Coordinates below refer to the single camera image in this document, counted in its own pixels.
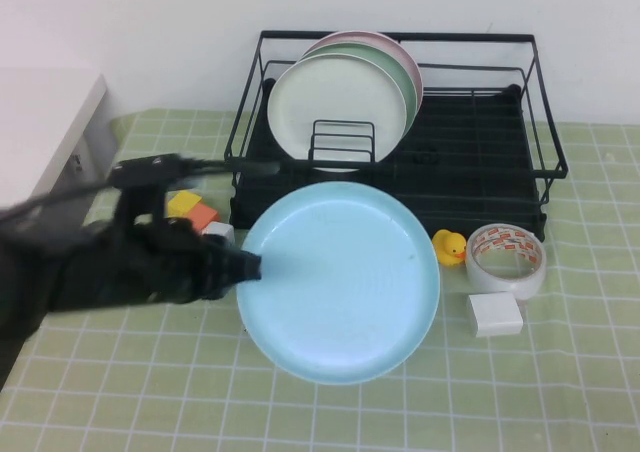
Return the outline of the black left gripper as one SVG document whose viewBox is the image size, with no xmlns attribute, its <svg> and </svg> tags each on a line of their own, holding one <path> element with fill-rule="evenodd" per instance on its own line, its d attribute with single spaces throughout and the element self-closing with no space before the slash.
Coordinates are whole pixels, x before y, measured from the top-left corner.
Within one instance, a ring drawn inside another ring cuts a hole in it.
<svg viewBox="0 0 640 452">
<path fill-rule="evenodd" d="M 236 249 L 234 229 L 224 223 L 213 222 L 202 233 L 187 219 L 135 224 L 114 248 L 118 306 L 216 301 L 235 284 L 262 277 L 262 258 Z"/>
</svg>

